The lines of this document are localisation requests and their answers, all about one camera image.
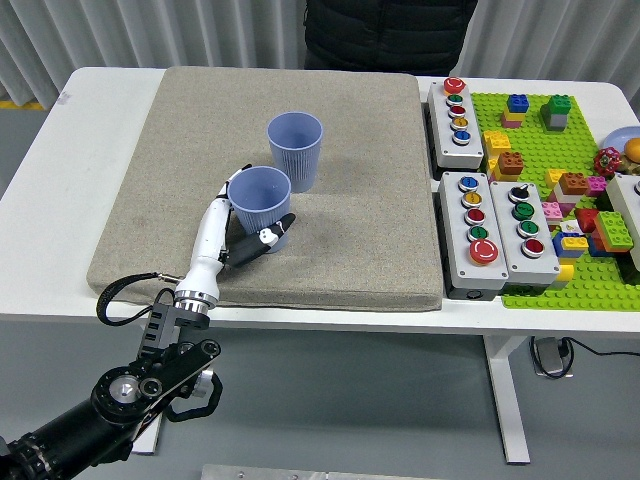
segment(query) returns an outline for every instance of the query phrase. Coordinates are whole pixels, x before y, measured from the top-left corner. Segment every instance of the person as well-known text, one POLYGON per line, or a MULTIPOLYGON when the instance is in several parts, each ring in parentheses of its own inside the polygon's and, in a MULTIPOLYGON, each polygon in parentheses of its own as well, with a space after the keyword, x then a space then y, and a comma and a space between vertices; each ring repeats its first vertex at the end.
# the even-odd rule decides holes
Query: person
POLYGON ((447 76, 476 0, 307 0, 308 70, 447 76))

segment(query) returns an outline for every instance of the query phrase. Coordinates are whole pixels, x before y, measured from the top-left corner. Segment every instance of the blue plastic cup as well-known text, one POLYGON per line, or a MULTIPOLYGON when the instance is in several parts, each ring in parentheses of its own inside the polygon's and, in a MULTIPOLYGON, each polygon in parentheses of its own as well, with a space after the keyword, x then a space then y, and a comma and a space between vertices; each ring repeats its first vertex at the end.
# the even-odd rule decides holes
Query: blue plastic cup
POLYGON ((320 120, 305 112, 282 113, 269 122, 273 162, 291 180, 292 192, 306 192, 313 186, 323 133, 320 120))
MULTIPOLYGON (((227 195, 244 231, 251 235, 289 213, 291 182, 277 168, 251 167, 231 180, 227 195)), ((288 241, 289 233, 285 233, 268 253, 277 252, 288 241)))

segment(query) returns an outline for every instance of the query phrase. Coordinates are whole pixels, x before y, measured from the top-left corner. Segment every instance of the lego baseplate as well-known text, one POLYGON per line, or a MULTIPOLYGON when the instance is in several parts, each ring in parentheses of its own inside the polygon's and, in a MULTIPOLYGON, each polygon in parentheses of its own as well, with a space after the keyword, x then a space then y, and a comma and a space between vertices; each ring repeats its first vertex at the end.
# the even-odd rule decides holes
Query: lego baseplate
MULTIPOLYGON (((472 94, 480 131, 505 132, 511 150, 522 153, 525 167, 519 180, 535 183, 544 201, 551 191, 544 178, 548 169, 594 175, 593 157, 598 146, 575 98, 571 97, 572 108, 565 131, 548 134, 544 132, 539 112, 549 95, 527 95, 529 111, 522 126, 516 129, 503 128, 500 123, 508 97, 507 94, 472 94)), ((585 196, 577 207, 595 208, 594 203, 594 198, 585 196)), ((573 218, 571 213, 565 220, 573 218)), ((562 290, 548 289, 539 296, 503 295, 502 303, 507 308, 639 311, 640 286, 625 285, 621 281, 615 259, 592 258, 585 253, 575 266, 573 280, 562 290)))

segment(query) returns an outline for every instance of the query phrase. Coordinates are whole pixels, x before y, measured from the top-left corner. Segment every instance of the brown lego brick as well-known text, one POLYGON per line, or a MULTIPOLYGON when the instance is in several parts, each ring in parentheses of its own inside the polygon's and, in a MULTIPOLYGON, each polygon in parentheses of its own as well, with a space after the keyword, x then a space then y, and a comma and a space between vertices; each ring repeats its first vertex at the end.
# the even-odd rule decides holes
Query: brown lego brick
POLYGON ((589 182, 581 173, 563 173, 560 188, 565 195, 584 195, 589 190, 589 182))
POLYGON ((503 175, 520 175, 524 170, 524 160, 520 152, 501 153, 498 168, 503 175))

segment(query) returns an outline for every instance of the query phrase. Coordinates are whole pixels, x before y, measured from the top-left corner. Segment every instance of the gray floor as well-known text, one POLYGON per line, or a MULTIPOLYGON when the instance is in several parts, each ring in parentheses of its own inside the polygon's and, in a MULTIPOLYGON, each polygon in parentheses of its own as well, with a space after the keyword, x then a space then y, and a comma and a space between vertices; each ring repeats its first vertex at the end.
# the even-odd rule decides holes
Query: gray floor
MULTIPOLYGON (((27 132, 35 136, 42 121, 41 112, 0 110, 0 173, 15 170, 31 141, 27 132)), ((208 335, 223 348, 218 411, 166 424, 155 457, 91 468, 79 478, 195 480, 205 463, 443 479, 639 477, 639 358, 578 349, 576 377, 550 381, 533 374, 525 348, 516 350, 512 368, 532 460, 516 467, 504 462, 480 338, 208 335)), ((97 322, 0 323, 0 435, 15 439, 79 403, 104 371, 133 359, 140 337, 138 327, 97 322)), ((586 340, 640 351, 640 341, 586 340)))

